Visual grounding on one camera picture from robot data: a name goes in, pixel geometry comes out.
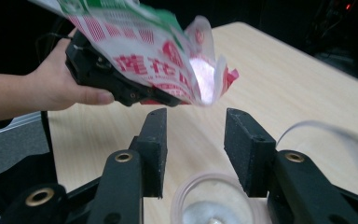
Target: hand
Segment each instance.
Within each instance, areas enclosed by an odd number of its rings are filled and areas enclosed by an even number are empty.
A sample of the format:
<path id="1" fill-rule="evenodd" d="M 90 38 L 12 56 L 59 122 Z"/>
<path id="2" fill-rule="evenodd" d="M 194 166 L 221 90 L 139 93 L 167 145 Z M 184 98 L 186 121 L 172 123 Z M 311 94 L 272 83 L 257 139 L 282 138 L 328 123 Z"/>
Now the hand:
<path id="1" fill-rule="evenodd" d="M 40 110 L 62 110 L 75 103 L 107 105 L 114 101 L 110 91 L 79 86 L 65 65 L 65 50 L 70 40 L 62 39 L 40 66 L 27 75 L 33 88 L 34 103 Z"/>

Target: table surface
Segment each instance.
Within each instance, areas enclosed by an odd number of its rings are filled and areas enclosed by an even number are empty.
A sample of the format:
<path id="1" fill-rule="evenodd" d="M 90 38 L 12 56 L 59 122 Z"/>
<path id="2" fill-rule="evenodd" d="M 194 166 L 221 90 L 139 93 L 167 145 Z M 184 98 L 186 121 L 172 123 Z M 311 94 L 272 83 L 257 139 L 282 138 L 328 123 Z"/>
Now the table surface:
<path id="1" fill-rule="evenodd" d="M 276 140 L 292 125 L 318 120 L 358 134 L 358 80 L 244 23 L 213 29 L 216 55 L 240 78 L 214 105 L 168 108 L 164 198 L 145 199 L 145 223 L 169 223 L 172 198 L 192 175 L 234 175 L 223 149 L 228 107 L 251 114 Z M 106 158 L 129 147 L 147 113 L 162 105 L 74 105 L 48 112 L 59 183 L 68 191 L 100 176 Z M 345 150 L 312 148 L 329 179 L 358 193 Z"/>

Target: snack bag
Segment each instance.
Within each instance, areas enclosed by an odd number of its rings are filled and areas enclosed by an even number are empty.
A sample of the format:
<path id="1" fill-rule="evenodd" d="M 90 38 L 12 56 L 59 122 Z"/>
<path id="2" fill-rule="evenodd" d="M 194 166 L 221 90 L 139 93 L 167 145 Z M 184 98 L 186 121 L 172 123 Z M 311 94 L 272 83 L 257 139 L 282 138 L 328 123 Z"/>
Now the snack bag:
<path id="1" fill-rule="evenodd" d="M 203 17 L 183 31 L 172 13 L 133 0 L 36 1 L 70 20 L 124 77 L 188 104 L 211 105 L 238 78 L 224 57 L 215 60 Z"/>

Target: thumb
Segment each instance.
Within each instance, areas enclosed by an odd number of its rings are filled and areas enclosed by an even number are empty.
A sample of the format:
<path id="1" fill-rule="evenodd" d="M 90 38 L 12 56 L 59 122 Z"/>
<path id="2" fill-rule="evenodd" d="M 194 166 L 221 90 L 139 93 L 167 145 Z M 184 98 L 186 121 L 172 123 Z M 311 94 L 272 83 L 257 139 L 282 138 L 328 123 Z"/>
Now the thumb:
<path id="1" fill-rule="evenodd" d="M 112 92 L 92 87 L 76 86 L 73 92 L 73 100 L 84 105 L 109 105 L 115 100 Z"/>

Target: gray surface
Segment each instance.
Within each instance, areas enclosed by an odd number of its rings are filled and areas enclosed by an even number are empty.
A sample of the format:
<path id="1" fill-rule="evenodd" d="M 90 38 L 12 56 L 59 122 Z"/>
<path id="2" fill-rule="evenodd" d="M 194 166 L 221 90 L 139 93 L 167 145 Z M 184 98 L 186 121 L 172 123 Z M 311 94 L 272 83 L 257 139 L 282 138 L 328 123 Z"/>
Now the gray surface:
<path id="1" fill-rule="evenodd" d="M 48 152 L 41 119 L 0 132 L 0 173 L 29 155 Z"/>

